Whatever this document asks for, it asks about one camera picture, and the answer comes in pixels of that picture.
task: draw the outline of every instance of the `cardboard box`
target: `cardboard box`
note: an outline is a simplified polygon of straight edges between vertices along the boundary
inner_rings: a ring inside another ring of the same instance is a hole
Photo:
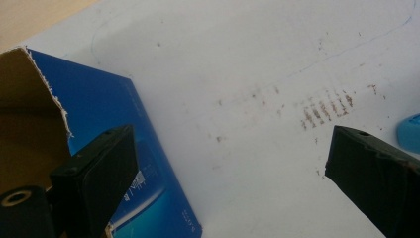
[[[132,124],[140,171],[108,235],[201,236],[129,79],[23,48],[0,55],[0,75],[0,193],[27,184],[48,187],[49,172],[70,155],[100,133]]]

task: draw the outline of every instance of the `blue cardboard box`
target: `blue cardboard box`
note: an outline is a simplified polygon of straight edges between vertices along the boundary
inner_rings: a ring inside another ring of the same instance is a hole
[[[32,50],[10,53],[39,71],[63,115],[72,155],[110,128],[134,126],[140,170],[109,222],[108,236],[201,236],[201,226],[130,79]]]

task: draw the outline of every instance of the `cardboard flap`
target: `cardboard flap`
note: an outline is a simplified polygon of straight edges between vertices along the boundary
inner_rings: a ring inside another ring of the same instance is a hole
[[[50,185],[70,158],[61,109],[25,49],[0,55],[0,193]]]

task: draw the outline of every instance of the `table surface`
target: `table surface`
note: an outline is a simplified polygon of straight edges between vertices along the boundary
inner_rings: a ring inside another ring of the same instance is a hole
[[[334,125],[397,146],[416,0],[103,0],[21,44],[129,77],[203,237],[383,237],[323,176]]]
[[[0,52],[79,12],[97,0],[0,1]]]

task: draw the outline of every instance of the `blue object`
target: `blue object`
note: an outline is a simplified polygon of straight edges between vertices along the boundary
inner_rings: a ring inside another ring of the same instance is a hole
[[[140,171],[111,218],[113,237],[200,237],[201,226],[132,81],[36,51],[29,52],[53,96],[68,113],[72,133],[68,146],[72,154],[110,128],[124,124],[134,126]]]
[[[420,114],[403,120],[398,125],[397,136],[403,149],[420,154]]]

